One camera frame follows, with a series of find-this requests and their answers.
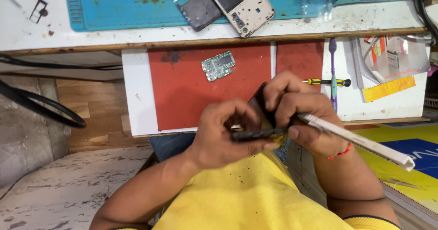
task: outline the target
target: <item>purple toothbrush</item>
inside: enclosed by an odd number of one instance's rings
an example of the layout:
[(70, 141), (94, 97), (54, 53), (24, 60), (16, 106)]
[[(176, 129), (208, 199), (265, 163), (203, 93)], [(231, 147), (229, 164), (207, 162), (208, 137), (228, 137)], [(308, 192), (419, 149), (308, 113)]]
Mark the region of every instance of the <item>purple toothbrush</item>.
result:
[(329, 51), (331, 53), (331, 96), (330, 100), (333, 103), (333, 109), (338, 112), (338, 98), (336, 96), (336, 87), (338, 83), (336, 82), (335, 76), (335, 51), (336, 51), (336, 39), (331, 38), (329, 43)]

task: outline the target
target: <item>hand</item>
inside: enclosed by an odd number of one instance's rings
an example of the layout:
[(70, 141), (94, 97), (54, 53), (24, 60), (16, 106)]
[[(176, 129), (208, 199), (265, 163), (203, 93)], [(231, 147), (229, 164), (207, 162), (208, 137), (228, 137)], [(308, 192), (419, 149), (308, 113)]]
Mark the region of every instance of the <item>hand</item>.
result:
[(202, 112), (193, 144), (186, 150), (187, 155), (201, 169), (220, 168), (244, 157), (278, 147), (270, 140), (232, 142), (225, 125), (232, 126), (231, 122), (234, 120), (239, 120), (239, 124), (249, 129), (254, 130), (257, 126), (260, 128), (259, 116), (242, 99), (210, 104)]
[[(265, 87), (263, 95), (266, 110), (277, 110), (277, 127), (286, 127), (296, 112), (310, 113), (343, 127), (326, 95), (318, 93), (314, 87), (289, 71), (275, 76)], [(316, 156), (333, 157), (344, 152), (348, 146), (347, 141), (307, 125), (293, 125), (288, 131), (291, 139)]]

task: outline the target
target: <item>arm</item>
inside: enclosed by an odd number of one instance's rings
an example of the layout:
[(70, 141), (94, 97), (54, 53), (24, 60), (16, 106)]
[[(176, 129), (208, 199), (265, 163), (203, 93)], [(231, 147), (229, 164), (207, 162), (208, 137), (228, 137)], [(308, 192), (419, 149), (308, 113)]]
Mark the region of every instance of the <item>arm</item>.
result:
[(147, 229), (147, 222), (200, 171), (183, 152), (139, 173), (97, 211), (91, 230), (116, 227)]
[[(277, 75), (266, 86), (264, 96), (266, 108), (276, 109), (279, 127), (286, 127), (296, 112), (307, 112), (342, 127), (330, 100), (290, 72)], [(312, 153), (329, 210), (341, 218), (372, 215), (398, 224), (394, 211), (384, 199), (380, 181), (357, 150), (353, 147), (347, 154), (336, 156), (346, 151), (348, 142), (307, 125), (291, 126), (289, 137)]]
[(183, 153), (146, 169), (120, 187), (97, 211), (90, 229), (137, 227), (145, 230), (149, 219), (163, 204), (203, 169), (220, 168), (276, 147), (265, 140), (232, 143), (224, 124), (234, 116), (239, 116), (248, 128), (260, 125), (255, 111), (243, 100), (209, 105), (202, 112), (193, 144)]

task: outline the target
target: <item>yellow paper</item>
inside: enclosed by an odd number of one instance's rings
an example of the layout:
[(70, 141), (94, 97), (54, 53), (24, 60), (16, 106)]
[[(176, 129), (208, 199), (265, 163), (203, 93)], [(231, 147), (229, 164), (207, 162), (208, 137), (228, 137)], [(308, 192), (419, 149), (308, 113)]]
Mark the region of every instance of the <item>yellow paper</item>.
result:
[(413, 76), (406, 76), (381, 85), (363, 89), (362, 91), (364, 93), (365, 102), (369, 103), (413, 86), (415, 86), (415, 78)]

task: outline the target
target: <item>jeans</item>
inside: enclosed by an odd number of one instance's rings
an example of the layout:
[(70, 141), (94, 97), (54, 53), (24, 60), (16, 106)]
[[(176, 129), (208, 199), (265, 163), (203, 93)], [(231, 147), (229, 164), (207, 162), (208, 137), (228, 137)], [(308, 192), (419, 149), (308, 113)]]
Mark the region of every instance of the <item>jeans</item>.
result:
[[(158, 159), (162, 162), (185, 151), (193, 143), (195, 135), (196, 134), (194, 133), (188, 133), (154, 136), (149, 137), (149, 142), (151, 143)], [(282, 163), (284, 163), (284, 160), (287, 157), (289, 143), (290, 139), (288, 137), (284, 145), (274, 150), (274, 153), (280, 158)]]

